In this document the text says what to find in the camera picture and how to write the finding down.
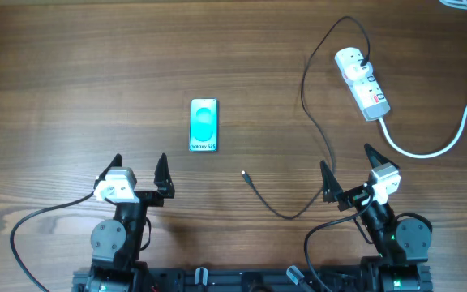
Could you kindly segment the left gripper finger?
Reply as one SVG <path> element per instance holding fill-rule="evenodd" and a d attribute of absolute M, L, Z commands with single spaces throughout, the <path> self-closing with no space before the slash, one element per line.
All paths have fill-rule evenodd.
<path fill-rule="evenodd" d="M 157 162 L 153 183 L 157 186 L 157 191 L 161 196 L 169 199 L 174 198 L 175 189 L 169 173 L 169 165 L 165 153 L 161 154 L 161 157 Z"/>
<path fill-rule="evenodd" d="M 122 155 L 117 153 L 113 160 L 108 164 L 108 166 L 101 172 L 101 174 L 97 177 L 98 181 L 102 181 L 105 179 L 105 176 L 110 171 L 112 167 L 122 167 Z"/>

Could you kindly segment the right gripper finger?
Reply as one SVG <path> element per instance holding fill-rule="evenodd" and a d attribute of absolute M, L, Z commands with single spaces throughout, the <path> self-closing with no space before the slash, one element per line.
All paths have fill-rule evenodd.
<path fill-rule="evenodd" d="M 337 202 L 338 197 L 343 194 L 340 184 L 325 161 L 320 162 L 320 169 L 323 179 L 323 201 L 327 203 Z"/>
<path fill-rule="evenodd" d="M 390 163 L 396 169 L 400 169 L 400 166 L 394 163 L 393 161 L 389 160 L 381 153 L 379 153 L 375 148 L 373 148 L 370 144 L 364 144 L 364 150 L 366 152 L 368 161 L 371 163 L 372 168 L 376 168 L 381 165 L 385 165 Z"/>

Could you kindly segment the turquoise screen Galaxy smartphone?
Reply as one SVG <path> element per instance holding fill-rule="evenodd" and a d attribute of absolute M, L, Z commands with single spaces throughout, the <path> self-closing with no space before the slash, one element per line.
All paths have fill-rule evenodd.
<path fill-rule="evenodd" d="M 217 150 L 218 102 L 215 98 L 191 101 L 189 150 L 215 152 Z"/>

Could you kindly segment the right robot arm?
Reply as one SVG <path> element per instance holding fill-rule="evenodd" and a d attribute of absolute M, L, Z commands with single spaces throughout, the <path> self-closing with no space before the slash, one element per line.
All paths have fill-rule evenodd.
<path fill-rule="evenodd" d="M 361 221 L 358 230 L 377 256 L 363 257 L 356 266 L 312 270 L 321 291 L 432 291 L 428 261 L 433 226 L 416 213 L 396 215 L 388 199 L 400 185 L 400 167 L 369 144 L 364 149 L 371 171 L 362 185 L 344 191 L 325 161 L 320 162 L 323 200 L 340 211 L 356 213 L 331 221 L 327 227 Z"/>

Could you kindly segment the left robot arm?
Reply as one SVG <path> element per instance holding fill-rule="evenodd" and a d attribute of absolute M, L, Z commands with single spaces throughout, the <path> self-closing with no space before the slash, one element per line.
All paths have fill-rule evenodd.
<path fill-rule="evenodd" d="M 144 231 L 152 230 L 147 218 L 149 207 L 161 207 L 173 199 L 174 184 L 165 154 L 159 158 L 153 183 L 154 191 L 137 191 L 133 170 L 116 155 L 95 178 L 93 195 L 115 206 L 114 216 L 92 231 L 92 263 L 87 273 L 74 275 L 73 291 L 157 291 L 158 285 L 139 253 L 150 242 L 142 243 Z"/>

